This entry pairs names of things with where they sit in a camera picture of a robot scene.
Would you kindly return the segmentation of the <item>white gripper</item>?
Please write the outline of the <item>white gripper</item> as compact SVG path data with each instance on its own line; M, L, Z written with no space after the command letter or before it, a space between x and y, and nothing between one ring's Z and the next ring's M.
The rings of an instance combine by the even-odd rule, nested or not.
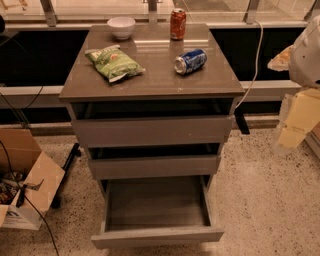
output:
M289 125L310 132L320 122L320 91L307 89L297 93L290 109ZM277 126L272 149L278 154L292 153L305 139L304 133Z

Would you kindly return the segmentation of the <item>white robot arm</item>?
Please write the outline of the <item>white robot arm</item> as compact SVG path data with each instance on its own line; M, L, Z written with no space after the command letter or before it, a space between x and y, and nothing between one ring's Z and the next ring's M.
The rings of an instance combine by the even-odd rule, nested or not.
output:
M267 67L288 71L290 80L301 86L295 95L284 96L275 132L274 150L290 153L320 122L320 15Z

